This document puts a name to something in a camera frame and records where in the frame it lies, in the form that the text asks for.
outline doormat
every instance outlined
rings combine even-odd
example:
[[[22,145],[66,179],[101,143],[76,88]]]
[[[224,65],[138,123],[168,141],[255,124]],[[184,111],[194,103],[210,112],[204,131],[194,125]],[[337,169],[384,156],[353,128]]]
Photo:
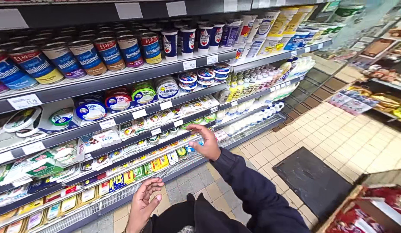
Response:
[[[273,170],[319,221],[327,220],[353,189],[352,184],[305,147],[279,162]]]

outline person's left hand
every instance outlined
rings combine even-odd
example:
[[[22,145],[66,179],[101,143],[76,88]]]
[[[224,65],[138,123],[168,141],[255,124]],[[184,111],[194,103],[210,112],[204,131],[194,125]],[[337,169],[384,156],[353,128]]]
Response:
[[[126,233],[140,233],[142,231],[150,215],[162,200],[162,195],[158,194],[149,203],[150,196],[154,191],[160,191],[163,185],[162,178],[150,178],[145,180],[134,193]]]

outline person's hand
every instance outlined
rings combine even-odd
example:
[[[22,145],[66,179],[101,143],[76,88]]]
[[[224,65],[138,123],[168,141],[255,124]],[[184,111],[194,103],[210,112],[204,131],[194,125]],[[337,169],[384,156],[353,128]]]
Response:
[[[162,200],[162,195],[158,194],[149,203],[150,196],[154,191],[160,191],[163,185],[162,178],[150,178],[145,180],[134,193],[126,233],[140,233],[142,231],[150,215]]]
[[[196,151],[203,156],[216,161],[221,155],[218,143],[215,140],[215,134],[203,125],[190,124],[186,130],[192,130],[191,134],[200,133],[203,137],[203,146],[197,142],[189,142],[189,146],[193,147]]]

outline dark jacket sleeve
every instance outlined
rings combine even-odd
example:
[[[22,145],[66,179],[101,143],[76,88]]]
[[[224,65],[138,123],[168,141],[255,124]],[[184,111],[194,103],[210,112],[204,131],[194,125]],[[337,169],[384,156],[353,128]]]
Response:
[[[244,211],[252,215],[247,224],[252,232],[310,232],[298,211],[276,192],[275,185],[246,167],[243,157],[221,148],[219,158],[210,163],[242,200]]]

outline person's right hand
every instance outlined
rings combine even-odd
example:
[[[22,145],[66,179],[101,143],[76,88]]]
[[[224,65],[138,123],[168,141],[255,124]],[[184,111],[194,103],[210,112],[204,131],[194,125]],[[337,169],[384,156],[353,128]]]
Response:
[[[221,155],[218,143],[215,140],[215,134],[203,125],[190,124],[186,130],[192,130],[191,134],[200,133],[203,137],[203,146],[197,142],[189,142],[189,146],[193,147],[196,151],[203,156],[216,161]]]

